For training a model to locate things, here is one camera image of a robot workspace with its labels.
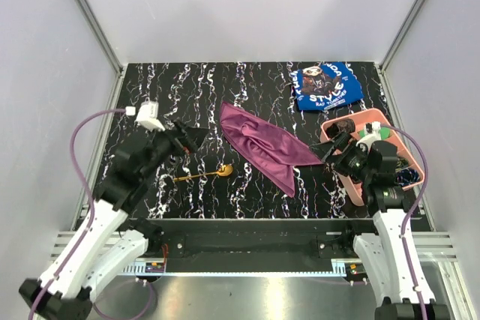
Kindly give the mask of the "magenta cloth napkin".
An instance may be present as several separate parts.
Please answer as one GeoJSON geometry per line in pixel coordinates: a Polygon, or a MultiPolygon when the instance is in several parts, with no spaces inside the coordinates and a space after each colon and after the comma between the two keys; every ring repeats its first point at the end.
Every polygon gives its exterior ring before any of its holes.
{"type": "Polygon", "coordinates": [[[224,102],[220,127],[229,144],[288,197],[295,191],[295,166],[318,166],[321,160],[288,131],[224,102]]]}

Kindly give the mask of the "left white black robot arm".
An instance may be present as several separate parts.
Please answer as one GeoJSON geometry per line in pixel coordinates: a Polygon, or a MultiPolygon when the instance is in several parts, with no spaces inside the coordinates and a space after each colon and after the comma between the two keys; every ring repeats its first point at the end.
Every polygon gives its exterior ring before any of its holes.
{"type": "Polygon", "coordinates": [[[171,157],[198,151],[208,133],[207,128],[175,121],[171,129],[137,130],[123,140],[82,225],[39,278],[28,278],[20,286],[31,315],[87,319],[121,270],[142,255],[161,251],[161,229],[148,220],[134,221],[106,253],[102,249],[143,200],[158,167],[171,157]]]}

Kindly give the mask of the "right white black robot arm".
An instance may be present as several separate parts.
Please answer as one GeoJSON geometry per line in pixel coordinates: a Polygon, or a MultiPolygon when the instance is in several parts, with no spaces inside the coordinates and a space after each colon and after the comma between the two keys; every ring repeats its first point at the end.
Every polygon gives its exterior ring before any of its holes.
{"type": "Polygon", "coordinates": [[[437,302],[416,251],[410,222],[414,209],[396,181],[396,144],[375,137],[362,145],[340,132],[310,149],[337,173],[361,183],[376,231],[350,232],[341,238],[340,248],[349,257],[358,256],[364,266],[376,297],[375,319],[449,319],[449,309],[437,302]]]}

